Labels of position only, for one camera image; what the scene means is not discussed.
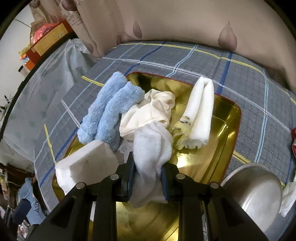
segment white wall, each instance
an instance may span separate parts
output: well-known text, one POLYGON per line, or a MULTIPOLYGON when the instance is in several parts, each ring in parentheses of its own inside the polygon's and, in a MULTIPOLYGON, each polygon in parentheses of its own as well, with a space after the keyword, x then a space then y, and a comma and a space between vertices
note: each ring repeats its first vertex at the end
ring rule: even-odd
MULTIPOLYGON (((26 6, 16 19, 31 26, 34 19, 30 7, 26 6)), ((30 27, 23 23, 13 20, 0 40, 0 100, 4 99, 4 95, 13 96, 24 80, 18 72, 23 64, 18 52, 30 42, 30 27)))

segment blue towel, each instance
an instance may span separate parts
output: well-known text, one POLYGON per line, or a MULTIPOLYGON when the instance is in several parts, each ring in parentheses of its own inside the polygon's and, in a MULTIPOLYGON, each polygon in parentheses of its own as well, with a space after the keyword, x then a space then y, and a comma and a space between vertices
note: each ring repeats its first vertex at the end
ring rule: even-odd
POLYGON ((79 141, 82 144, 87 144, 94 140, 98 124, 107 103, 126 83, 126 77, 120 72, 115 72, 102 87, 96 100, 89 107, 88 114, 83 117, 82 124, 77 131, 79 141))
POLYGON ((120 114, 126 113, 134 104, 144 99, 144 95, 145 92, 140 87, 127 82, 108 102, 95 139, 102 140, 109 144, 111 150, 116 150, 120 141, 120 114))

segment tray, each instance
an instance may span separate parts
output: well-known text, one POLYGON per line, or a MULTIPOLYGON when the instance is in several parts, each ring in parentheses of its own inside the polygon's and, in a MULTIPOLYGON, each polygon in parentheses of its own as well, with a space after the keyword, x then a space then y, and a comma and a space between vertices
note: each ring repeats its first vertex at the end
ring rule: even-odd
MULTIPOLYGON (((153 74, 134 72, 127 78, 145 92, 150 89, 171 91, 176 96, 172 109, 170 127, 182 116, 188 102, 192 85, 153 74)), ((215 94, 209 143, 200 149, 173 149, 169 162, 174 163, 181 173, 201 183, 221 182, 230 162, 237 139, 241 118, 240 108, 225 97, 215 94)), ((83 145, 76 138, 65 157, 83 145)), ((64 193, 52 180, 53 190, 59 200, 64 193)), ((116 203, 118 240, 178 240, 178 205, 176 203, 154 203, 133 209, 128 203, 116 203)))

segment metal bowl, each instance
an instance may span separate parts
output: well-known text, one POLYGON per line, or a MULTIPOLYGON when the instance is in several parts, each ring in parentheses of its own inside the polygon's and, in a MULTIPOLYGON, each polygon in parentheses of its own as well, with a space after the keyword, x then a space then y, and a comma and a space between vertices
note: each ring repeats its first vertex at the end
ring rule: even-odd
POLYGON ((265 232, 279 213, 282 186, 265 166, 248 163, 230 173, 221 186, 265 232))

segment metal bolt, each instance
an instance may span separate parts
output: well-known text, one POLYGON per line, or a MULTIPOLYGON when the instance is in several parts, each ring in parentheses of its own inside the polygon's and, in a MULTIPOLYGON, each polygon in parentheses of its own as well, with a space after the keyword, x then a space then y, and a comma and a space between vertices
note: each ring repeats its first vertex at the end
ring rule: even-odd
POLYGON ((185 175, 184 175, 183 173, 178 173, 178 174, 176 175, 176 178, 177 178, 177 179, 184 179, 184 178, 185 178, 185 175))
POLYGON ((76 184, 76 188, 77 189, 82 189, 82 188, 84 188, 85 187, 85 184, 84 183, 77 183, 76 184))
POLYGON ((210 183, 211 188, 217 189, 219 187, 219 184, 216 182, 210 183))
POLYGON ((119 176, 117 175, 117 174, 112 174, 111 176, 110 176, 110 179, 111 180, 117 180, 119 178, 119 176))

